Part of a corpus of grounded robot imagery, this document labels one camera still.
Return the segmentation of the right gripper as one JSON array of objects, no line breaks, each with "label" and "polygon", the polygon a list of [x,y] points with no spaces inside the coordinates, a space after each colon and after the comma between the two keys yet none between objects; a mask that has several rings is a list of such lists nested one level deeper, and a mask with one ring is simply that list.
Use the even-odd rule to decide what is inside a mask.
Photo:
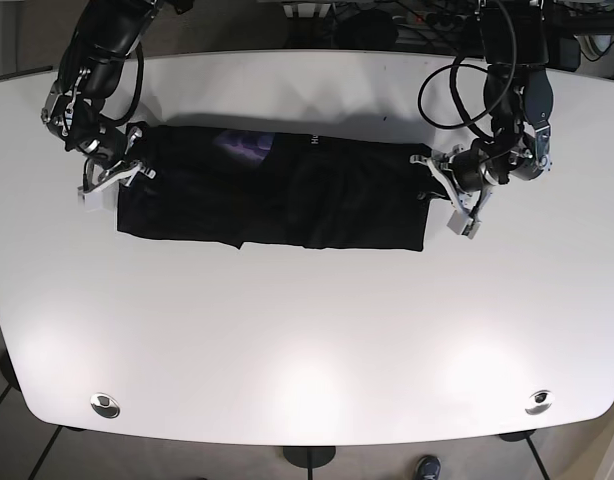
[{"label": "right gripper", "polygon": [[118,157],[103,151],[102,142],[92,139],[82,150],[86,160],[78,198],[85,210],[115,210],[121,187],[130,187],[140,177],[153,180],[157,173],[145,160],[128,158],[128,152],[144,137],[148,124],[130,124]]}]

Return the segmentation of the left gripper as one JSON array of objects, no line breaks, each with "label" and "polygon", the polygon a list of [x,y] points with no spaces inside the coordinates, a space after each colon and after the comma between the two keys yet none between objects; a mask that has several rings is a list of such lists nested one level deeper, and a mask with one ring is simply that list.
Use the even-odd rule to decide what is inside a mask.
[{"label": "left gripper", "polygon": [[410,163],[427,167],[444,189],[454,209],[448,228],[473,239],[481,226],[481,210],[499,185],[496,175],[490,172],[485,154],[458,144],[447,153],[431,150],[427,156],[412,155]]}]

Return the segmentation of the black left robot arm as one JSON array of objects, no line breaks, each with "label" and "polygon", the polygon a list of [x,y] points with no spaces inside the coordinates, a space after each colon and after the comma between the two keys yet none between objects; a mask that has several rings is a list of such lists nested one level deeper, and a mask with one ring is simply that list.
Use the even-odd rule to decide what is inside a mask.
[{"label": "black left robot arm", "polygon": [[516,177],[531,181],[551,168],[550,115],[554,97],[546,72],[547,41],[540,1],[481,1],[476,9],[486,61],[484,110],[470,116],[460,98],[457,77],[465,67],[459,54],[445,66],[449,88],[466,128],[475,138],[468,149],[413,155],[443,187],[454,212],[448,222],[456,234],[472,238],[480,212],[497,186]]}]

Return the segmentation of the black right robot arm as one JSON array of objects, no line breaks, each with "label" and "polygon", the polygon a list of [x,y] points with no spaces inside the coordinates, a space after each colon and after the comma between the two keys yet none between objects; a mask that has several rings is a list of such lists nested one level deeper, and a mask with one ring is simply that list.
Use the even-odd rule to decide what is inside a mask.
[{"label": "black right robot arm", "polygon": [[[88,2],[41,110],[43,124],[65,150],[85,157],[78,196],[88,210],[115,208],[121,186],[130,186],[138,176],[152,179],[156,175],[128,152],[146,130],[144,123],[130,122],[144,80],[141,39],[162,6],[161,1]],[[113,119],[102,109],[132,54],[137,58],[132,99],[125,114]]]}]

